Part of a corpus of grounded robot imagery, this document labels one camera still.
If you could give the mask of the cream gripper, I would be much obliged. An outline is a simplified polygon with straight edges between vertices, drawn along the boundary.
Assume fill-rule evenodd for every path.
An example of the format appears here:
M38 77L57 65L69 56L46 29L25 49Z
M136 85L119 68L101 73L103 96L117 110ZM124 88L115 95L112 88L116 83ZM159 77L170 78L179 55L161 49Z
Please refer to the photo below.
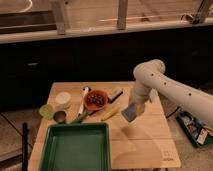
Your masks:
M145 104L141 102L135 102L134 100L130 99L129 104L134 107L134 114L135 115L142 115L145 111Z

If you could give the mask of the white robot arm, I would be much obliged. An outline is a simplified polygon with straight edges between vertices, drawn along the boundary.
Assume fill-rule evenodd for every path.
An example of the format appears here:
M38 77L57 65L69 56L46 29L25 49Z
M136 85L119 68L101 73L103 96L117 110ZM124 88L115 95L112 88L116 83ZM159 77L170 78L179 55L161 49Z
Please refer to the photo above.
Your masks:
M164 72L165 64L159 59L138 64L133 70L135 83L129 103L144 106L150 91L155 89L213 128L213 95L177 82Z

